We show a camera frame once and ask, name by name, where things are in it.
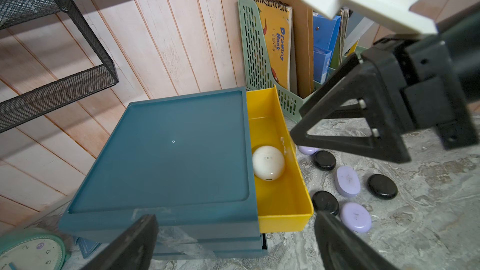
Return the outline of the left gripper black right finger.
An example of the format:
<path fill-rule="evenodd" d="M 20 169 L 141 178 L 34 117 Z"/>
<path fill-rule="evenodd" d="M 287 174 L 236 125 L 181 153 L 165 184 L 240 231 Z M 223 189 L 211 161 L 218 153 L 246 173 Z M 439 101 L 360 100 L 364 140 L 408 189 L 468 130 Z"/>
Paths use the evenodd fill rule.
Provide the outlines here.
<path fill-rule="evenodd" d="M 396 269 L 332 214 L 318 211 L 314 232 L 324 268 L 327 270 Z"/>

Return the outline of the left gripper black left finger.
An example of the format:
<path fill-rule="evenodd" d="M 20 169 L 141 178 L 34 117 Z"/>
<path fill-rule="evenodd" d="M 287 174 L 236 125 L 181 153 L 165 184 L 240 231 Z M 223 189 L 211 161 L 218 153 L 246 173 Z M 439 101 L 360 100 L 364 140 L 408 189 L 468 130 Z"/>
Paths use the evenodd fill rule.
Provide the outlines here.
<path fill-rule="evenodd" d="M 85 270 L 147 270 L 159 226 L 153 214 L 140 217 L 83 268 Z"/>

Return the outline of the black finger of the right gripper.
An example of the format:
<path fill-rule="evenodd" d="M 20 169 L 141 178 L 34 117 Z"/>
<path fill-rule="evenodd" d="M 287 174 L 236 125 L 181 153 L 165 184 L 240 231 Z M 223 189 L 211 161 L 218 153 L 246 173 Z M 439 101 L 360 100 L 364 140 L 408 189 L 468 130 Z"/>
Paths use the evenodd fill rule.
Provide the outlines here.
<path fill-rule="evenodd" d="M 291 130 L 297 145 L 408 163 L 402 128 L 376 67 L 351 56 L 317 90 Z"/>

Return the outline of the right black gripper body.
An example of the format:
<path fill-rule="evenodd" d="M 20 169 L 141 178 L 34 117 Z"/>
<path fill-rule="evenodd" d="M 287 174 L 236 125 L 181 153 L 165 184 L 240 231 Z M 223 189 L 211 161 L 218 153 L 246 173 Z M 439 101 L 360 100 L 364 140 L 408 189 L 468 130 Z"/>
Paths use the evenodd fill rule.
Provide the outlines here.
<path fill-rule="evenodd" d="M 468 7 L 429 36 L 393 35 L 362 52 L 375 65 L 401 132 L 434 128 L 445 150 L 478 145 L 468 108 L 480 99 L 480 9 Z"/>

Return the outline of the purple earphone case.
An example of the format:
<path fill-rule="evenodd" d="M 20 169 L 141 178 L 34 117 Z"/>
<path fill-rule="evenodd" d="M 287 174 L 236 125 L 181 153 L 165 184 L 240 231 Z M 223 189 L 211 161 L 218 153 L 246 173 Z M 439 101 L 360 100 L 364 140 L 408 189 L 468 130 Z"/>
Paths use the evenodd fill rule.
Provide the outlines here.
<path fill-rule="evenodd" d="M 334 174 L 334 183 L 338 193 L 347 198 L 353 198 L 361 191 L 358 174 L 349 166 L 340 166 L 337 168 Z"/>
<path fill-rule="evenodd" d="M 314 155 L 320 150 L 319 148 L 309 147 L 309 146 L 298 146 L 298 149 L 302 154 L 308 155 L 308 156 Z"/>
<path fill-rule="evenodd" d="M 351 231 L 367 233 L 372 226 L 372 219 L 367 209 L 355 202 L 342 205 L 340 219 Z"/>

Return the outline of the yellow top drawer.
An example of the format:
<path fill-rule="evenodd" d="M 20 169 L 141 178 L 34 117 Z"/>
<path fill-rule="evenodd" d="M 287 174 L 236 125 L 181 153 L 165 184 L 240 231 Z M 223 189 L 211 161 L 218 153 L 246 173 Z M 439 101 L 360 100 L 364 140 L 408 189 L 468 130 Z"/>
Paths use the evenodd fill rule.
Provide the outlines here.
<path fill-rule="evenodd" d="M 313 205 L 276 87 L 246 93 L 261 233 L 304 230 Z"/>

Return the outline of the purple earphone case top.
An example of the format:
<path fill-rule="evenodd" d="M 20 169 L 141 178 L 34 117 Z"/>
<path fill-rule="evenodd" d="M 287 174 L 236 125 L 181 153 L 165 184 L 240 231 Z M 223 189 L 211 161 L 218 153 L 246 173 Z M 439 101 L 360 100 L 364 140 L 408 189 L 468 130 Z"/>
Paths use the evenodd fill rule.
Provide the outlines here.
<path fill-rule="evenodd" d="M 320 150 L 319 148 L 309 147 L 309 146 L 298 146 L 298 149 L 302 154 L 308 155 L 308 156 L 314 155 Z"/>

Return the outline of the teal drawer cabinet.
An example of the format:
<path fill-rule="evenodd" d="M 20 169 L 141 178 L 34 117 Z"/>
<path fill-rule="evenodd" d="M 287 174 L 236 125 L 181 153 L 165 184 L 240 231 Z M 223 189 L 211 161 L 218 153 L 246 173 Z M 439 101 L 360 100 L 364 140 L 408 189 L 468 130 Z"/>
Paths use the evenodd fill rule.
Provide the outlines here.
<path fill-rule="evenodd" d="M 243 87 L 131 103 L 58 224 L 107 244 L 155 215 L 155 260 L 259 258 Z"/>

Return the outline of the white earphone case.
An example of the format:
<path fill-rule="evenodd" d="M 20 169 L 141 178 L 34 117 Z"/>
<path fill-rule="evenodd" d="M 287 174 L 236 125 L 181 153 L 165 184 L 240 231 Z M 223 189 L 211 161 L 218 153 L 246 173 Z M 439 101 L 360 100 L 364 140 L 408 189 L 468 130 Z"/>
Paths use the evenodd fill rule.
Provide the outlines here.
<path fill-rule="evenodd" d="M 282 152 L 273 146 L 260 146 L 252 154 L 254 175 L 263 181 L 280 178 L 286 169 Z"/>

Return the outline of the small blue notebook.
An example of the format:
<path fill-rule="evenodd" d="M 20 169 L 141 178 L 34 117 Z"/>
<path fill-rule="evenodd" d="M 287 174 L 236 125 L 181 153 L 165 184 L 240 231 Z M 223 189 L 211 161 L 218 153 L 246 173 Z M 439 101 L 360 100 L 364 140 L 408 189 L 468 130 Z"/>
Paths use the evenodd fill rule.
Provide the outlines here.
<path fill-rule="evenodd" d="M 91 241 L 83 237 L 74 237 L 74 243 L 79 246 L 84 259 L 90 257 L 101 246 L 100 242 Z"/>

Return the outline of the black earphone case left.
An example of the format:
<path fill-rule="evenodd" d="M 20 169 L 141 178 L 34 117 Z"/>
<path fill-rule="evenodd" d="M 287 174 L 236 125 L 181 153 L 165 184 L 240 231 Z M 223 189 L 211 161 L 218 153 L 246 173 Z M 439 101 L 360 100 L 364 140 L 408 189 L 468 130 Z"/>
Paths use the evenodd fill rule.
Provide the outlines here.
<path fill-rule="evenodd" d="M 340 204 L 330 192 L 317 191 L 312 195 L 311 201 L 316 212 L 323 211 L 333 216 L 340 212 Z"/>

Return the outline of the black earphone case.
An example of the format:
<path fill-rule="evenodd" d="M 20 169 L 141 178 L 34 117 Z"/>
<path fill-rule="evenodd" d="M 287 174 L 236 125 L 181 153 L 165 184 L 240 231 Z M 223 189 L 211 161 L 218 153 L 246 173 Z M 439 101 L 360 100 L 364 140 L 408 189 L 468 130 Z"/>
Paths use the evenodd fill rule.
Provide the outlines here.
<path fill-rule="evenodd" d="M 321 171 L 332 171 L 336 167 L 335 156 L 328 151 L 317 151 L 312 155 L 314 165 Z"/>
<path fill-rule="evenodd" d="M 311 201 L 316 212 L 323 211 L 333 216 L 340 212 L 340 204 L 330 192 L 317 191 L 312 195 Z"/>
<path fill-rule="evenodd" d="M 382 200 L 392 200 L 398 195 L 398 187 L 389 177 L 382 174 L 374 174 L 367 180 L 370 193 Z"/>

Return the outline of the blue folder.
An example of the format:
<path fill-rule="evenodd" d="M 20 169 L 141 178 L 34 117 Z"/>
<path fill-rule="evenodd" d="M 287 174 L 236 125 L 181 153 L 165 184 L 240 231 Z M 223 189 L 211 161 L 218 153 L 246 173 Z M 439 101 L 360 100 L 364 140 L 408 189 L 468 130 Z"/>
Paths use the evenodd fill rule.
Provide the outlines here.
<path fill-rule="evenodd" d="M 314 80 L 320 84 L 325 83 L 328 75 L 340 23 L 339 16 L 329 20 L 316 12 L 313 13 Z"/>

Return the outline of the black earphone case lower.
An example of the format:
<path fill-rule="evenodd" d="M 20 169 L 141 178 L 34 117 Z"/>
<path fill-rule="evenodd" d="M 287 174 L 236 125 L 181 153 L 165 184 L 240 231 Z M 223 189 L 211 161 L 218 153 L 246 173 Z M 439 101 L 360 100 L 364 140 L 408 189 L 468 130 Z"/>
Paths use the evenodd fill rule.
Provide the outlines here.
<path fill-rule="evenodd" d="M 389 177 L 382 174 L 374 174 L 367 180 L 370 193 L 382 200 L 392 200 L 398 195 L 398 187 Z"/>

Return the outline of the black earphone case top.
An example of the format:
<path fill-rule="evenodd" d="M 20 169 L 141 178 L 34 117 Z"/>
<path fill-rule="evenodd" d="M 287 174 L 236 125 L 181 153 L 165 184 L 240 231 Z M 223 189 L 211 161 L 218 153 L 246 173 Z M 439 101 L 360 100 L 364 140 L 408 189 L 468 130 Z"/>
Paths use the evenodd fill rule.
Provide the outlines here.
<path fill-rule="evenodd" d="M 321 171 L 332 171 L 336 167 L 335 156 L 328 151 L 317 151 L 312 155 L 314 165 Z"/>

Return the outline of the green file organizer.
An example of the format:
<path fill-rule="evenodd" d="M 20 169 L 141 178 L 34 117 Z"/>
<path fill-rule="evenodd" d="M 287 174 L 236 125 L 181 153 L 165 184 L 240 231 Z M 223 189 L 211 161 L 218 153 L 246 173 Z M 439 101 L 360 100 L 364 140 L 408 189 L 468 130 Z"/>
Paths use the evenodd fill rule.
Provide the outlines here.
<path fill-rule="evenodd" d="M 275 81 L 256 2 L 238 0 L 237 3 L 247 89 L 252 91 L 277 88 L 283 114 L 298 123 L 302 118 L 300 107 L 306 100 Z"/>

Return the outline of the green round alarm clock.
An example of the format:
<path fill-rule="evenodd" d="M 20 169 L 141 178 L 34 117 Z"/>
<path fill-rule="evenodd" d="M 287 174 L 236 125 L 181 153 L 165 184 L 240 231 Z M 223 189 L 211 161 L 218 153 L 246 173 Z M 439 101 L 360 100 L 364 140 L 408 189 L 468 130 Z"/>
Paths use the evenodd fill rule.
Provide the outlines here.
<path fill-rule="evenodd" d="M 60 270 L 70 256 L 64 241 L 45 229 L 21 229 L 1 237 L 2 270 Z"/>

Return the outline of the yellow drawing book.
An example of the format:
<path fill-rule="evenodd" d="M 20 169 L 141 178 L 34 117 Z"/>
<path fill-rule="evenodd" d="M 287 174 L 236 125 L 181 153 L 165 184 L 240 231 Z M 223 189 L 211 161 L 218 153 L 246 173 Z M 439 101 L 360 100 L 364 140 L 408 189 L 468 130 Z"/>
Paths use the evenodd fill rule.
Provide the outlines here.
<path fill-rule="evenodd" d="M 278 0 L 251 0 L 256 3 L 274 80 L 291 89 L 293 8 Z"/>

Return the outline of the black mesh basket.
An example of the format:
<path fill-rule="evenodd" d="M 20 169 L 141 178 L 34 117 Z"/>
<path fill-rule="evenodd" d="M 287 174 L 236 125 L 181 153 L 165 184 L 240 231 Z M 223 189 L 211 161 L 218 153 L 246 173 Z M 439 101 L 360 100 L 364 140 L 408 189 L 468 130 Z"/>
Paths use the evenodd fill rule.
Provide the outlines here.
<path fill-rule="evenodd" d="M 54 78 L 28 92 L 40 113 L 79 102 L 113 131 L 125 108 L 111 91 L 119 82 L 115 64 L 73 0 L 1 0 L 1 29 L 16 33 Z"/>

